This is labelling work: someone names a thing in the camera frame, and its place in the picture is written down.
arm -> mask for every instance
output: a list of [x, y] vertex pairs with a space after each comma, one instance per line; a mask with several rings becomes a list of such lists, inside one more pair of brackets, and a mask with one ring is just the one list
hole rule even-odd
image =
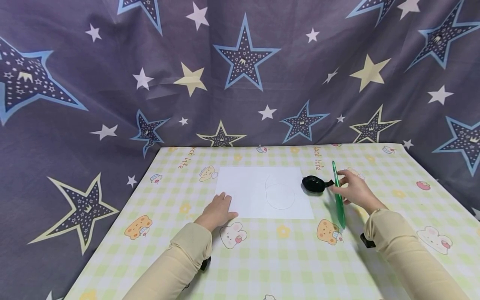
[[212, 252], [212, 231], [238, 216], [228, 212], [232, 197], [216, 195], [195, 223], [185, 225], [170, 246], [137, 280], [123, 300], [173, 300]]
[[195, 223], [185, 225], [123, 300], [175, 299], [192, 281], [211, 252], [210, 231]]
[[443, 266], [418, 241], [408, 222], [389, 211], [372, 193], [364, 180], [347, 170], [340, 184], [329, 189], [347, 198], [370, 215], [364, 227], [365, 237], [375, 242], [377, 251], [388, 261], [412, 300], [468, 300], [460, 286]]
[[375, 242], [412, 300], [469, 299], [401, 214], [385, 209], [373, 212], [364, 233]]

green checkered tablecloth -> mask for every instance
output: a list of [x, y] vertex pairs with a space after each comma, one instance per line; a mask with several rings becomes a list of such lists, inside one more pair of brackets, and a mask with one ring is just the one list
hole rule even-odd
[[[364, 177], [419, 237], [435, 241], [427, 249], [472, 300], [480, 299], [479, 222], [402, 145], [334, 144], [162, 148], [66, 300], [121, 299], [212, 200], [222, 166], [299, 167], [304, 176], [329, 180], [332, 159], [338, 169]], [[343, 240], [331, 245], [317, 237], [317, 227], [321, 220], [338, 225], [335, 204], [327, 192], [309, 198], [315, 220], [239, 217], [230, 225], [241, 223], [246, 238], [232, 249], [214, 232], [210, 266], [179, 299], [408, 299], [388, 264], [360, 241], [366, 213], [347, 206]], [[148, 230], [135, 237], [126, 232], [141, 217]]]

paper sheet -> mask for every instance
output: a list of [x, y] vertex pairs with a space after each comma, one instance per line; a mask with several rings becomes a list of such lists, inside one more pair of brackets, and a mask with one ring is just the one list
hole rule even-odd
[[300, 168], [221, 167], [216, 194], [232, 196], [241, 218], [314, 219]]

hand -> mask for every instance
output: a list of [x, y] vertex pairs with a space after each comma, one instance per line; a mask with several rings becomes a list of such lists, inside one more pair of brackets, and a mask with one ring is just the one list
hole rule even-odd
[[378, 200], [362, 178], [348, 170], [338, 171], [337, 174], [345, 176], [340, 180], [340, 186], [348, 183], [348, 187], [330, 186], [329, 189], [335, 194], [342, 195], [346, 199], [344, 204], [354, 203], [365, 209], [369, 215], [379, 208], [388, 209]]
[[195, 223], [212, 232], [218, 226], [222, 226], [231, 219], [238, 217], [238, 213], [228, 212], [231, 201], [232, 197], [225, 196], [225, 192], [215, 195], [212, 202], [204, 209], [203, 214], [195, 220]]

star-patterned curtain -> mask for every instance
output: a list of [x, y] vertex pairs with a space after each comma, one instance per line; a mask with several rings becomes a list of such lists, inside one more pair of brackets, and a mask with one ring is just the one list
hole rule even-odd
[[163, 146], [399, 143], [480, 219], [476, 0], [0, 7], [0, 299], [64, 297]]

